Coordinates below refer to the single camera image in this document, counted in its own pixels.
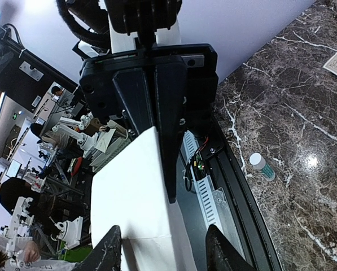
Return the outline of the white letter paper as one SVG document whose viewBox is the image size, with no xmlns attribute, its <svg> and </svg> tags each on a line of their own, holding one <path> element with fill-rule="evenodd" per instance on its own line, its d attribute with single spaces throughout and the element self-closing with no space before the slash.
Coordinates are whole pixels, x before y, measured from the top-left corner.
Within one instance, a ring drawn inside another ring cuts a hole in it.
<svg viewBox="0 0 337 271">
<path fill-rule="evenodd" d="M 121 270 L 196 270 L 180 207 L 167 196 L 155 127 L 93 177 L 90 220 L 93 246 L 120 227 Z"/>
</svg>

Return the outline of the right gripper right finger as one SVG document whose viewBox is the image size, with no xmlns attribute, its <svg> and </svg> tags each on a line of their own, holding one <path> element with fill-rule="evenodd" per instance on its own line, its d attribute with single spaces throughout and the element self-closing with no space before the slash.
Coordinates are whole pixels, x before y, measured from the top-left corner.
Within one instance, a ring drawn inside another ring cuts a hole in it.
<svg viewBox="0 0 337 271">
<path fill-rule="evenodd" d="M 208 271 L 255 271 L 214 224 L 208 227 L 205 248 Z"/>
</svg>

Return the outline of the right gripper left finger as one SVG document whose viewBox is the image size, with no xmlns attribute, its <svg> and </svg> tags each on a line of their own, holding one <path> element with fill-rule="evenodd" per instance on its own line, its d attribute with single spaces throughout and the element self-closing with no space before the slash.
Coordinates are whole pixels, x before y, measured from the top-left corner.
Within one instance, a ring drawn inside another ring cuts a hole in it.
<svg viewBox="0 0 337 271">
<path fill-rule="evenodd" d="M 99 241 L 87 258 L 73 271 L 121 270 L 122 237 L 119 226 L 114 225 Z"/>
</svg>

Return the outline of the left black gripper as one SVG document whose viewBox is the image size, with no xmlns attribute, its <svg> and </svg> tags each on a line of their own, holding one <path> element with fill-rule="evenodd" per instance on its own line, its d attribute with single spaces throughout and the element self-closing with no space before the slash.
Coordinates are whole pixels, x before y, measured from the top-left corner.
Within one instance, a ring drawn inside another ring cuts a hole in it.
<svg viewBox="0 0 337 271">
<path fill-rule="evenodd" d="M 164 183 L 176 201 L 180 120 L 215 100 L 217 53 L 209 44 L 175 45 L 99 56 L 84 61 L 80 86 L 94 117 L 122 115 L 135 134 L 159 132 Z"/>
</svg>

